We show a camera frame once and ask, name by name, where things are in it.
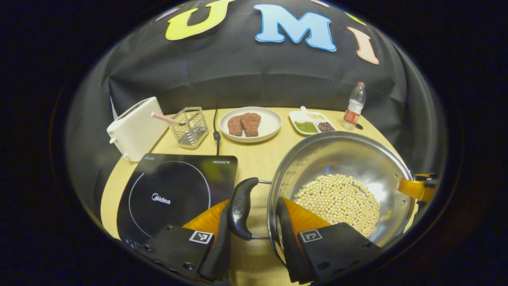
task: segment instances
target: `stainless steel pot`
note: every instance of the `stainless steel pot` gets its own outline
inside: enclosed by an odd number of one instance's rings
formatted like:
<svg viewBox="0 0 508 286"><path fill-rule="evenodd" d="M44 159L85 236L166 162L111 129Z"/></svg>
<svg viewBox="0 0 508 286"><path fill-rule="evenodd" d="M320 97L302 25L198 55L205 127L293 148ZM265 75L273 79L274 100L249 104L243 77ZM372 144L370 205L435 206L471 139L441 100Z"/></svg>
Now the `stainless steel pot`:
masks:
<svg viewBox="0 0 508 286"><path fill-rule="evenodd" d="M397 190L401 179L412 180L404 162L391 150L368 137L350 132L324 132L296 144L283 158L272 182L250 178L240 182L228 205L232 232L244 240L270 239L273 250L285 264L277 200L296 200L296 193L320 175L342 174L368 187L379 202L379 220L368 239L385 246L404 231L415 206L415 199ZM271 184L268 197L269 238L253 237L246 227L250 192L258 183Z"/></svg>

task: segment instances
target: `black handle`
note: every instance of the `black handle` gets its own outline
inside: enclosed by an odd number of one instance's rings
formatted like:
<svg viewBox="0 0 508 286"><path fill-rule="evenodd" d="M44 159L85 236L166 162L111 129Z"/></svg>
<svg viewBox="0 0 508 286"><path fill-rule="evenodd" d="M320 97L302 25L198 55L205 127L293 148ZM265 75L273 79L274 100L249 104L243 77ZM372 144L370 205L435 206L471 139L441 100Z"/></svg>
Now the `black handle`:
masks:
<svg viewBox="0 0 508 286"><path fill-rule="evenodd" d="M250 192L259 183L257 178L249 178L236 185L228 205L228 223L231 231L243 240L251 240L247 229L247 217L250 212Z"/></svg>

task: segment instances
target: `midea logo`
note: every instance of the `midea logo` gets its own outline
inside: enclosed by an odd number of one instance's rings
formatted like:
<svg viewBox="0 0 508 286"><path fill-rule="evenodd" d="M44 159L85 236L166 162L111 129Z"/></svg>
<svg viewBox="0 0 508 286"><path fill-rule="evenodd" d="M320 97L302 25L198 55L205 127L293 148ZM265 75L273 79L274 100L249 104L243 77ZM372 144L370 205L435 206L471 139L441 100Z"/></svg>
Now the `midea logo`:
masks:
<svg viewBox="0 0 508 286"><path fill-rule="evenodd" d="M159 201L159 202L161 202L161 203L165 203L165 204L168 204L168 205L171 203L171 201L170 201L170 200L165 199L165 198L163 198L163 197L159 196L159 195L158 195L158 193L153 193L153 195L152 195L152 200L154 200L154 201Z"/></svg>

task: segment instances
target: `wooden table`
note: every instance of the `wooden table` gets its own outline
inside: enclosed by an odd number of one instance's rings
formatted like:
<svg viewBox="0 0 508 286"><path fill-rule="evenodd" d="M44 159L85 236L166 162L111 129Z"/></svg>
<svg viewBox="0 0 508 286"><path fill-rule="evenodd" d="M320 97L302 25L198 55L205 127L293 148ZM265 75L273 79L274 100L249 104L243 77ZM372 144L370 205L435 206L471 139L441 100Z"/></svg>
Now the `wooden table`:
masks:
<svg viewBox="0 0 508 286"><path fill-rule="evenodd" d="M219 109L216 120L216 128L218 130L220 118L233 109L234 108ZM275 171L284 155L296 143L306 137L295 130L289 119L289 112L299 110L299 108L270 109L278 113L282 118L282 126L273 138L264 142L243 144L232 141L221 134L220 155L233 155L238 158L238 170L236 172L235 184L251 177L272 181ZM340 125L340 119L344 112L317 109L309 111L319 111L323 113L333 125L335 125L337 130L346 131ZM217 147L212 134L214 112L215 110L203 111L210 133L197 149L188 150L179 147L172 132L168 129L151 152L162 154L215 155ZM363 126L363 130L355 128L350 132L365 135L377 140L398 155L397 151L388 140L386 140L386 138L364 117L360 117L358 123ZM116 225L116 215L120 198L136 166L137 163L120 158L104 188L101 201L102 223L106 231L116 239L120 239ZM252 190L251 209L247 220L247 226L253 236L268 236L266 205L269 189L269 185L259 184ZM416 205L406 230L411 226L412 219L417 209L418 207ZM230 281L232 285L262 284L282 286L291 284L288 271L273 253L269 240L244 241L238 239L234 235L232 235L231 245Z"/></svg>

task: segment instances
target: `white plate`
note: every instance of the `white plate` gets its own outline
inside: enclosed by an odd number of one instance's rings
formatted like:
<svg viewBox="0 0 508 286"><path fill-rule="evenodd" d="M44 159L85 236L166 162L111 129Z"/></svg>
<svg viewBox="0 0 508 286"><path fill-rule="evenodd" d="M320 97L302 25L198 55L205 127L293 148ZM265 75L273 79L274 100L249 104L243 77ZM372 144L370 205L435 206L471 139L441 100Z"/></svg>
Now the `white plate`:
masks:
<svg viewBox="0 0 508 286"><path fill-rule="evenodd" d="M302 110L299 110L299 111L289 112L289 118L291 120L291 123L293 123L293 126L295 127L296 131L298 131L299 133L301 133L303 135L314 135L317 133L321 133L321 131L319 130L319 127L318 127L318 124L321 122L328 122L335 130L337 130L335 125L333 125L333 123L324 114L322 114L320 112L316 112L316 111L307 111L307 109L304 106L302 106L301 109ZM308 115L309 113L322 116L324 119L313 119L312 117L310 117ZM314 124L314 127L316 128L317 132L316 133L304 132L296 127L295 122L299 122L299 123L311 122Z"/></svg>
<svg viewBox="0 0 508 286"><path fill-rule="evenodd" d="M246 137L245 131L243 132L242 136L234 136L229 134L228 128L229 119L231 119L231 117L233 116L242 115L247 112L257 113L259 114L259 116L261 116L261 122L259 123L258 127L258 136ZM225 114L220 119L219 122L219 128L227 138L243 143L261 142L270 139L275 134L277 134L281 125L282 118L280 118L280 116L277 113L264 107L255 107L255 106L242 107L230 111L227 114Z"/></svg>

